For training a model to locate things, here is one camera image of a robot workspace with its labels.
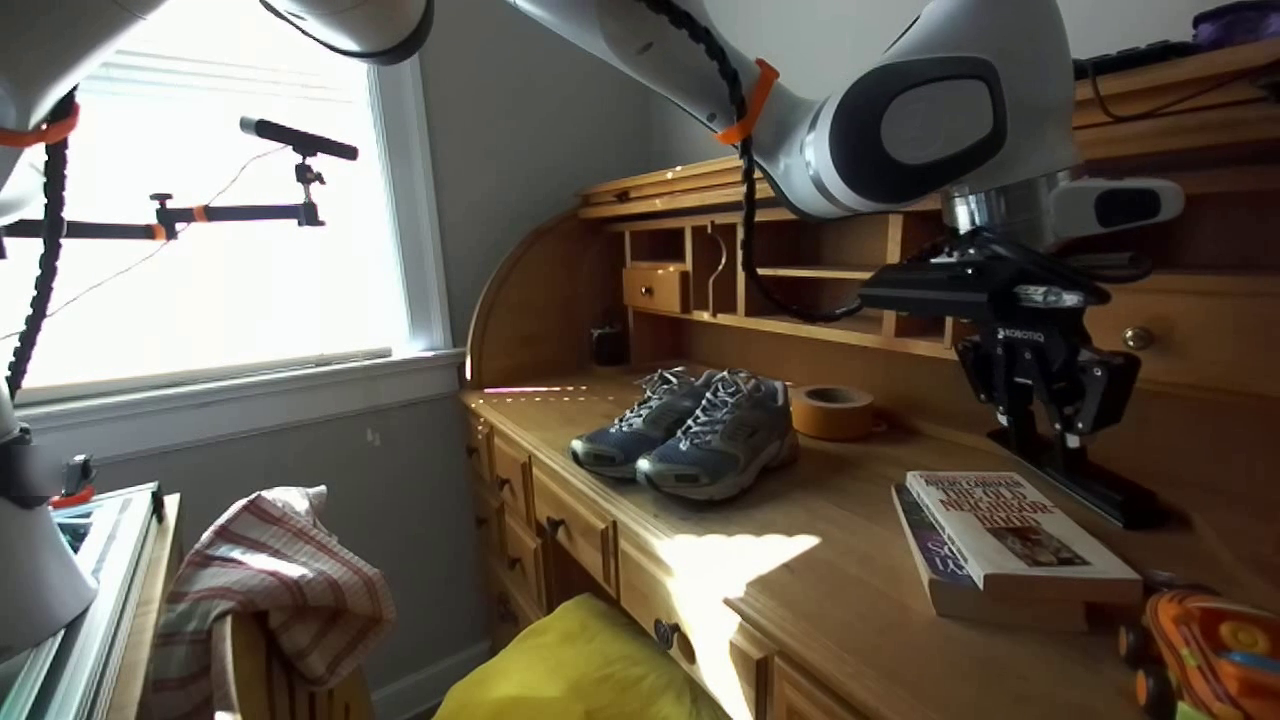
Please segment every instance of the gray sneaker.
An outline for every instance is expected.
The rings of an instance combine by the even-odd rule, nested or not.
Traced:
[[[708,374],[659,368],[642,374],[642,393],[604,427],[566,438],[573,459],[604,481],[634,481],[634,457],[659,446],[704,400]]]
[[[664,495],[714,503],[793,457],[786,383],[714,371],[686,425],[634,459],[634,476]]]

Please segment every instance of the chair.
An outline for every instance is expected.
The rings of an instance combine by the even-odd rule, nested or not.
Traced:
[[[353,671],[316,687],[293,671],[269,635],[262,617],[231,611],[217,624],[228,715],[240,720],[372,720],[366,679]]]

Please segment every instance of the patterned fabric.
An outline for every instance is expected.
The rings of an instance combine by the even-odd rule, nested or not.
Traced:
[[[245,495],[197,539],[159,607],[145,720],[213,715],[213,624],[228,611],[262,611],[278,655],[320,687],[366,660],[396,607],[384,575],[316,518],[325,495]]]

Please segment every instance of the desk surface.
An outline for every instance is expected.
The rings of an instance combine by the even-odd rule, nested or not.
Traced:
[[[566,457],[573,434],[612,419],[634,393],[631,374],[573,374],[467,393],[462,402],[595,495],[622,539],[642,539],[676,575],[718,583],[756,632],[853,707],[912,720],[1137,715],[1111,632],[1000,632],[930,611],[888,490],[906,467],[1011,467],[1005,453],[940,434],[803,438],[796,464],[758,476],[736,503],[680,509],[604,482]],[[1116,532],[1044,490],[1137,569],[1233,589],[1186,532]]]

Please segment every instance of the window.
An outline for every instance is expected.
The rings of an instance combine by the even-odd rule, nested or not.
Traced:
[[[189,203],[297,203],[293,146],[240,132],[240,115],[293,124],[358,146],[312,154],[325,226],[189,222],[181,241],[64,241],[54,297],[20,400],[99,395],[262,368],[312,368],[442,345],[439,282],[403,317],[407,282],[439,281],[421,244],[426,182],[403,199],[384,132],[423,134],[386,94],[392,73],[307,45],[261,2],[164,2],[79,84],[66,146],[66,218],[146,222],[150,190]],[[6,241],[0,263],[0,350],[22,325],[38,241]]]

